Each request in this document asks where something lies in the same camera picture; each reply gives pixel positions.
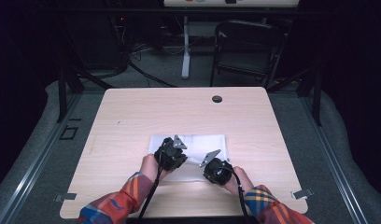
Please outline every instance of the plaid shirt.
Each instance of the plaid shirt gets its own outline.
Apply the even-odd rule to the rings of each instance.
[[[313,223],[281,203],[264,185],[250,190],[245,196],[245,203],[260,223]]]
[[[77,223],[122,223],[129,214],[140,209],[152,185],[146,176],[135,173],[119,192],[107,194],[82,208]],[[245,203],[261,223],[313,223],[281,203],[264,185],[248,192]]]

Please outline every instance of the person's right hand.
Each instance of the person's right hand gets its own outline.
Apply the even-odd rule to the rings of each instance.
[[[249,192],[251,189],[254,188],[254,185],[252,184],[251,180],[248,178],[246,171],[244,171],[243,168],[240,168],[238,166],[234,166],[233,170],[240,179],[240,183],[242,185],[242,189],[244,191],[244,194],[246,194],[247,192]],[[232,175],[231,179],[222,187],[224,187],[226,190],[228,190],[233,195],[236,195],[236,196],[239,195],[238,185],[237,185],[237,181],[236,181],[236,178],[234,177],[234,175]]]

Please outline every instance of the white stand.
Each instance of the white stand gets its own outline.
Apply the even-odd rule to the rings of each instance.
[[[190,78],[190,37],[188,33],[188,17],[184,17],[184,62],[182,64],[182,78],[188,79]]]

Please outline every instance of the equipment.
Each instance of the equipment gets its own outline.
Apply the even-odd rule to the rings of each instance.
[[[205,166],[203,176],[213,184],[225,185],[232,177],[233,168],[226,162],[215,158],[220,149],[207,153],[200,167]]]
[[[246,223],[249,223],[248,213],[244,203],[243,189],[241,186],[240,178],[234,172],[233,167],[226,161],[221,161],[215,158],[220,153],[220,149],[207,153],[205,159],[199,165],[200,167],[205,166],[205,171],[203,176],[213,184],[224,186],[232,178],[232,175],[236,178],[237,187],[239,192],[240,206],[243,211]]]
[[[154,153],[155,160],[158,163],[158,173],[156,175],[155,182],[153,183],[153,187],[149,192],[147,200],[145,201],[140,215],[138,216],[136,221],[137,224],[141,223],[142,216],[147,210],[148,204],[159,185],[159,178],[161,177],[162,170],[174,170],[180,167],[182,163],[184,163],[188,158],[185,154],[182,154],[182,149],[187,149],[187,147],[176,134],[174,136],[174,140],[171,137],[164,138],[162,145]]]

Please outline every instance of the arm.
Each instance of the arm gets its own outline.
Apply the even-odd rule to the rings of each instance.
[[[143,158],[139,172],[132,175],[119,192],[89,203],[80,210],[77,223],[121,223],[129,214],[140,209],[152,189],[158,163],[152,154]],[[160,179],[170,172],[162,171]]]
[[[242,168],[235,166],[233,169],[246,192],[245,204],[260,223],[313,223],[309,218],[281,203],[264,185],[254,187]],[[223,187],[231,194],[238,195],[237,183],[233,176]]]

